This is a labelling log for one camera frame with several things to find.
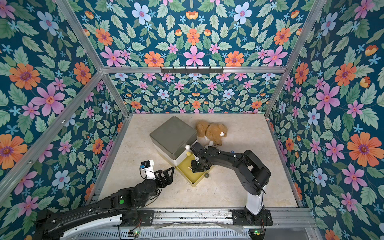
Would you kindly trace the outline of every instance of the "orange flower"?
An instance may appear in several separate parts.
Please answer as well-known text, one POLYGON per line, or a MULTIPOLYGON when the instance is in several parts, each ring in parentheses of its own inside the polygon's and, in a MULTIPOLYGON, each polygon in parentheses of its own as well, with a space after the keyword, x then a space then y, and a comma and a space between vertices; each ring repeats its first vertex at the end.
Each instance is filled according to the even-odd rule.
POLYGON ((356 67, 352 67, 353 63, 348 63, 348 65, 343 64, 341 65, 341 69, 338 69, 336 71, 337 77, 335 77, 335 81, 337 82, 337 85, 344 86, 349 85, 349 81, 352 81, 356 75, 354 74, 357 69, 356 67))
POLYGON ((263 105, 263 103, 261 101, 256 101, 256 102, 253 102, 251 106, 253 109, 258 109, 262 105, 263 105))
POLYGON ((228 57, 225 59, 227 67, 241 67, 241 64, 244 63, 244 55, 239 53, 239 51, 234 51, 229 53, 228 57))
POLYGON ((182 34, 182 32, 181 32, 180 29, 177 29, 177 30, 175 31, 175 35, 176 35, 176 36, 181 36, 181 34, 182 34))
POLYGON ((141 109, 141 103, 138 103, 136 101, 132 101, 131 102, 131 106, 134 108, 134 109, 141 109))
POLYGON ((381 141, 377 137, 373 137, 367 132, 362 132, 360 136, 354 134, 351 137, 352 142, 348 142, 347 148, 352 152, 349 152, 349 156, 352 160, 358 160, 358 164, 366 167, 367 162, 371 167, 379 165, 377 158, 384 158, 384 150, 377 148, 381 146, 381 141))
POLYGON ((299 188, 299 185, 297 183, 295 183, 295 188, 296 188, 296 191, 297 191, 297 195, 299 195, 300 200, 302 200, 303 199, 303 195, 301 194, 301 188, 299 188))
POLYGON ((360 86, 362 86, 363 88, 369 88, 370 85, 371 85, 371 79, 369 77, 363 77, 360 80, 360 86))
POLYGON ((122 122, 120 122, 119 125, 118 125, 118 132, 120 132, 121 127, 122 127, 122 122))
POLYGON ((85 11, 84 12, 85 13, 85 15, 89 18, 89 19, 93 19, 93 13, 91 13, 90 11, 85 11))
POLYGON ((291 36, 291 30, 289 28, 282 28, 281 31, 277 31, 274 41, 276 45, 283 45, 288 41, 288 38, 291 36))
POLYGON ((25 87, 25 90, 31 90, 32 87, 37 87, 37 83, 40 82, 38 77, 40 73, 37 70, 33 70, 33 66, 23 63, 18 63, 17 68, 9 69, 12 74, 9 76, 12 82, 16 82, 15 85, 19 88, 25 87))
POLYGON ((377 50, 379 50, 379 48, 376 45, 369 45, 365 49, 365 55, 370 56, 370 55, 374 54, 377 50))
POLYGON ((211 34, 212 34, 211 30, 209 30, 209 29, 205 29, 204 30, 204 35, 205 36, 210 36, 211 34))
POLYGON ((84 63, 76 63, 74 66, 76 68, 73 69, 73 73, 77 75, 77 81, 81 82, 83 85, 87 84, 91 79, 91 73, 89 72, 88 66, 84 63))
POLYGON ((163 67, 164 59, 161 58, 159 53, 150 51, 149 54, 145 54, 144 62, 148 64, 148 67, 163 67))
POLYGON ((287 147, 287 150, 291 152, 293 150, 293 146, 294 146, 292 139, 288 138, 285 141, 285 146, 287 147))
POLYGON ((101 140, 100 138, 99 139, 96 139, 95 143, 93 144, 93 149, 92 151, 95 153, 95 154, 99 154, 101 152, 101 150, 103 149, 104 147, 104 143, 103 143, 103 140, 101 140))
POLYGON ((22 144, 24 139, 19 136, 12 139, 11 134, 0 135, 0 164, 2 169, 12 168, 13 162, 18 162, 23 156, 21 153, 27 151, 27 145, 22 144))
POLYGON ((87 201, 88 198, 89 198, 89 195, 91 194, 93 188, 95 187, 95 184, 92 183, 89 188, 87 188, 87 190, 85 191, 86 195, 84 196, 84 200, 87 201))
POLYGON ((96 29, 96 37, 99 39, 99 42, 104 45, 112 45, 113 38, 111 37, 111 34, 104 29, 96 29))
POLYGON ((335 232, 332 230, 326 230, 325 231, 325 239, 326 240, 340 240, 337 235, 335 235, 335 232))
POLYGON ((305 80, 307 80, 307 74, 309 73, 308 64, 301 63, 300 66, 297 67, 295 78, 296 83, 301 85, 305 80))
POLYGON ((187 33, 188 42, 192 45, 196 45, 200 41, 199 37, 200 34, 194 28, 190 29, 189 33, 187 33))
POLYGON ((198 108, 201 107, 201 103, 200 103, 199 101, 194 101, 194 102, 192 103, 192 107, 198 109, 198 108))

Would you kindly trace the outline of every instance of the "wall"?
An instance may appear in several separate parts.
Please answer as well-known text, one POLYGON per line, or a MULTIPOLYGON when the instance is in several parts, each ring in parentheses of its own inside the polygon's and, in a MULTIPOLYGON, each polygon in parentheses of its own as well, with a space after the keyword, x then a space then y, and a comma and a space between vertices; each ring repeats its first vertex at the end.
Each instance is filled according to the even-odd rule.
POLYGON ((326 5, 270 115, 302 203, 327 240, 384 238, 383 7, 326 5))

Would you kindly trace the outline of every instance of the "beige floor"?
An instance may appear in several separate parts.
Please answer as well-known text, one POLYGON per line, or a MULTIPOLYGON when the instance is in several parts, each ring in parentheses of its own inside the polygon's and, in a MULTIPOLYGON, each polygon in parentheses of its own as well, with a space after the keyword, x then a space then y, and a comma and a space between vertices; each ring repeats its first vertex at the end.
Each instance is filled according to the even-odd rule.
MULTIPOLYGON (((153 159, 154 170, 165 170, 170 164, 156 152, 149 134, 172 114, 134 115, 108 174, 99 199, 121 188, 133 187, 142 182, 139 165, 153 159)), ((266 188, 266 207, 297 207, 283 165, 262 114, 177 114, 178 118, 194 127, 198 120, 222 122, 228 127, 228 136, 223 138, 223 151, 253 151, 271 171, 266 188)), ((247 192, 235 172, 221 166, 210 171, 196 187, 175 171, 173 184, 163 189, 151 207, 242 207, 247 201, 247 192)))

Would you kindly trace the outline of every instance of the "teddy bear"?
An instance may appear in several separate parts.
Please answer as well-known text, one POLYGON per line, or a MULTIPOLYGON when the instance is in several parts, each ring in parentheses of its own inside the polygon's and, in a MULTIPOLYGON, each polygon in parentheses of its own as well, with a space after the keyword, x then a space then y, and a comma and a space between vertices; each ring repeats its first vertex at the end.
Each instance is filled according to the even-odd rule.
POLYGON ((206 137, 210 140, 209 146, 222 144, 222 137, 227 136, 227 127, 222 123, 211 123, 207 121, 199 121, 196 124, 196 131, 198 137, 206 137))

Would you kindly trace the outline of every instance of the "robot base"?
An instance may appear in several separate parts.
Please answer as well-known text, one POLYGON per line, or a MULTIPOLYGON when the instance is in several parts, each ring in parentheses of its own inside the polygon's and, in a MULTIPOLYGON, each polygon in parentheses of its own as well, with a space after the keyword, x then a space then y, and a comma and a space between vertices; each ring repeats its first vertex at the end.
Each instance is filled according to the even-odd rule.
POLYGON ((247 209, 244 210, 231 210, 232 212, 232 220, 234 225, 255 225, 261 226, 272 226, 272 216, 271 211, 267 209, 262 209, 257 215, 251 214, 247 209))

